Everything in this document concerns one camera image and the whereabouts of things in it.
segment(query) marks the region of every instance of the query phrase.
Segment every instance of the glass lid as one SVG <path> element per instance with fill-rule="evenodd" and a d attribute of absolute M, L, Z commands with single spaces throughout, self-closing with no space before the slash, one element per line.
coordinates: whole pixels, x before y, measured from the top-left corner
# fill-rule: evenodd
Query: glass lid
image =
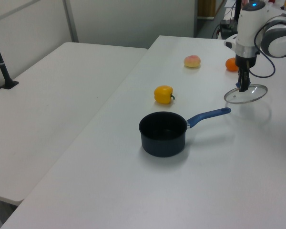
<path fill-rule="evenodd" d="M 225 94 L 224 99 L 231 104 L 246 104 L 262 98 L 268 88 L 260 84 L 250 85 L 245 92 L 239 92 L 239 88 L 235 88 Z"/>

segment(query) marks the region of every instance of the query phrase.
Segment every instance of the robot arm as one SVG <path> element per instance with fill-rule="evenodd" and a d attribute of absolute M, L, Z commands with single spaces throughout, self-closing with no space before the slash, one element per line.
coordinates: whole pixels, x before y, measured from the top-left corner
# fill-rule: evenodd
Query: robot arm
<path fill-rule="evenodd" d="M 225 41 L 235 51 L 235 63 L 239 67 L 237 87 L 240 92 L 248 90 L 250 68 L 256 63 L 260 47 L 266 55 L 286 56 L 286 11 L 266 5 L 263 1 L 246 4 L 239 16 L 238 34 Z"/>

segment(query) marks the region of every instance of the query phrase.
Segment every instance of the white table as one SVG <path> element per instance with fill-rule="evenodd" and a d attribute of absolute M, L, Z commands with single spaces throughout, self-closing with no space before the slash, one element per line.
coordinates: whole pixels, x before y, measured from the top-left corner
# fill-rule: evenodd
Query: white table
<path fill-rule="evenodd" d="M 65 43 L 0 89 L 0 200 L 26 198 L 146 51 Z"/>
<path fill-rule="evenodd" d="M 199 69 L 183 65 L 196 54 Z M 224 41 L 160 36 L 2 229 L 286 229 L 286 58 L 252 77 L 269 91 L 226 104 L 237 73 Z M 256 74 L 270 64 L 258 57 Z M 154 102 L 162 84 L 171 105 Z M 157 158 L 141 146 L 139 121 L 155 111 L 190 118 L 229 105 L 230 114 L 187 130 L 185 149 Z"/>

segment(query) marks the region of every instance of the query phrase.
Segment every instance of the white wall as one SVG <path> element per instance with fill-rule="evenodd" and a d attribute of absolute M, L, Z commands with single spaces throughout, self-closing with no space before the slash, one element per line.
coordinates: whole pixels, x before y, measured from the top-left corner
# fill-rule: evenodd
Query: white wall
<path fill-rule="evenodd" d="M 159 35 L 193 37 L 197 0 L 67 0 L 79 42 L 149 48 Z"/>
<path fill-rule="evenodd" d="M 0 52 L 12 79 L 70 41 L 62 0 L 36 1 L 0 19 Z"/>

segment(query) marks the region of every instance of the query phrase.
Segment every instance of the pot handle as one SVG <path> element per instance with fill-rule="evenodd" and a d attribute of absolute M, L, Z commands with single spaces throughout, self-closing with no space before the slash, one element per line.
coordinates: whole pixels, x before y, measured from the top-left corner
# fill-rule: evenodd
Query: pot handle
<path fill-rule="evenodd" d="M 214 110 L 214 111 L 208 111 L 205 113 L 197 114 L 194 117 L 187 120 L 187 127 L 192 128 L 194 125 L 199 123 L 201 120 L 212 118 L 220 115 L 225 115 L 231 112 L 231 109 L 229 107 L 225 107 L 222 109 Z"/>

